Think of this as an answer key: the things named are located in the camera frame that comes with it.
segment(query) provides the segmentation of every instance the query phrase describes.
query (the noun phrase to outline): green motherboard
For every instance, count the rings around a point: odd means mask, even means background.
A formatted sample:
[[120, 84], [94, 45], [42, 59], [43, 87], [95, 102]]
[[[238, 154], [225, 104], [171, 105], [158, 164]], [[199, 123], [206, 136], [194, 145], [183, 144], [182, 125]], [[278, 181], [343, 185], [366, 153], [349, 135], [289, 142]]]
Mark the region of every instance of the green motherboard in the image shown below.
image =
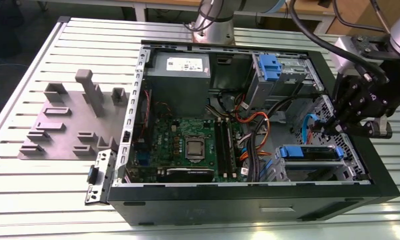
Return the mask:
[[154, 124], [151, 153], [136, 154], [131, 180], [156, 183], [170, 168], [214, 170], [213, 182], [241, 182], [234, 143], [242, 126], [229, 120], [160, 118]]

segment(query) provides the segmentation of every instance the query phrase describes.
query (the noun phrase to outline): white label sticker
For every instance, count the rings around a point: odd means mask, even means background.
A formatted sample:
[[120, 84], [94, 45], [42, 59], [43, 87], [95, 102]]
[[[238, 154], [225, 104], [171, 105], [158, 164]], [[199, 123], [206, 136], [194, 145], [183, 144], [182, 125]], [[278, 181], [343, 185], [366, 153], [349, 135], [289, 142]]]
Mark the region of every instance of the white label sticker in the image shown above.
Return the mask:
[[241, 106], [242, 106], [245, 109], [249, 109], [249, 107], [250, 107], [250, 105], [249, 105], [245, 101], [241, 103]]
[[167, 59], [166, 70], [203, 72], [202, 58], [170, 57]]
[[249, 173], [250, 173], [250, 169], [243, 167], [242, 170], [241, 170], [241, 174], [247, 176]]

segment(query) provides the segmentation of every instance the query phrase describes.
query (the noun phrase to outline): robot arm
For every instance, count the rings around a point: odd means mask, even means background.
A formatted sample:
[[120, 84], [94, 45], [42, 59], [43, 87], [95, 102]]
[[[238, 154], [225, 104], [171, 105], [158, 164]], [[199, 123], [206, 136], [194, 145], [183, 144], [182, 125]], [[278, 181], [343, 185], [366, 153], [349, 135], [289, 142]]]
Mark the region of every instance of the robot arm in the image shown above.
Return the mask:
[[235, 43], [234, 15], [235, 11], [253, 13], [277, 12], [286, 0], [202, 0], [199, 16], [186, 28], [193, 32], [197, 43]]
[[[338, 66], [333, 92], [334, 116], [327, 122], [318, 121], [313, 129], [326, 135], [345, 132], [369, 138], [393, 137], [393, 128], [387, 118], [400, 106], [400, 19], [383, 37], [342, 37], [337, 46], [358, 55], [359, 58], [381, 64], [373, 72], [362, 62], [354, 63], [331, 53]], [[354, 67], [358, 74], [350, 75]]]

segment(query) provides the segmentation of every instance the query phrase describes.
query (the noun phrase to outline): aluminum slotted table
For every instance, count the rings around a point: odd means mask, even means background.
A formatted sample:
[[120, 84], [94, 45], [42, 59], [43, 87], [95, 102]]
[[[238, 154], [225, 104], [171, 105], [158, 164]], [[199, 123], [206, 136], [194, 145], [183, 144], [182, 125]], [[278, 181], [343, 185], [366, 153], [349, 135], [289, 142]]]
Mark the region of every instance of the aluminum slotted table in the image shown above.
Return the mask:
[[[322, 38], [334, 43], [338, 36]], [[92, 161], [18, 159], [47, 99], [48, 83], [82, 91], [75, 74], [78, 69], [91, 69], [104, 92], [112, 88], [131, 92], [143, 39], [190, 42], [191, 34], [182, 25], [167, 23], [72, 18], [56, 24], [0, 114], [0, 236], [63, 239], [88, 233], [76, 238], [400, 239], [400, 197], [325, 222], [130, 226], [111, 206], [84, 206]], [[335, 70], [329, 52], [302, 33], [237, 28], [235, 40], [241, 46], [321, 51]], [[390, 121], [393, 139], [373, 142], [400, 190], [400, 108]]]

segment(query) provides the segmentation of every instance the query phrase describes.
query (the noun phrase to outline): cpu socket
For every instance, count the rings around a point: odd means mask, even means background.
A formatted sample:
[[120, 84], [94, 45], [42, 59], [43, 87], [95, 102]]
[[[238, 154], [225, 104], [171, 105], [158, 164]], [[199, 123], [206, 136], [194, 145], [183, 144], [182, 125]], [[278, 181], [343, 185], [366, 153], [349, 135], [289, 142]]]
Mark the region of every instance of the cpu socket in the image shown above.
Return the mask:
[[206, 139], [203, 137], [186, 137], [186, 159], [199, 163], [206, 159]]

